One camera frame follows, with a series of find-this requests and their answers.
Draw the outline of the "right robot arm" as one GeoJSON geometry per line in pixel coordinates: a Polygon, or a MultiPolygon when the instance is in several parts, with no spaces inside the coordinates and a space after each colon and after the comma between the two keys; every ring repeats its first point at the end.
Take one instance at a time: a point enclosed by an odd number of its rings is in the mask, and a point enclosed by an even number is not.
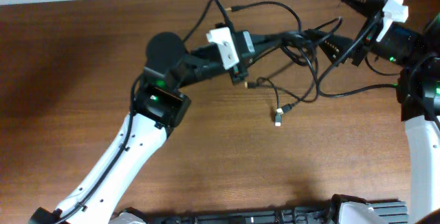
{"type": "Polygon", "coordinates": [[[359,65],[367,53],[402,70],[394,86],[410,147],[409,223],[439,222],[439,17],[423,32],[403,27],[409,8],[404,0],[340,0],[366,17],[355,39],[332,35],[336,53],[317,79],[321,83],[347,58],[359,65]]]}

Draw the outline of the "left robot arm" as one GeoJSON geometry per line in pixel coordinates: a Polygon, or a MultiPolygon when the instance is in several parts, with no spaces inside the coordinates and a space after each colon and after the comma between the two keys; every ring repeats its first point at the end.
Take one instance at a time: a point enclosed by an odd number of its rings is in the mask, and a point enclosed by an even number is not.
{"type": "Polygon", "coordinates": [[[180,88],[226,72],[240,83],[258,56],[282,41],[227,27],[206,37],[208,44],[192,52],[172,32],[148,42],[147,62],[131,87],[129,114],[117,136],[78,187],[55,210],[38,208],[30,223],[108,223],[140,169],[183,120],[191,100],[180,88]]]}

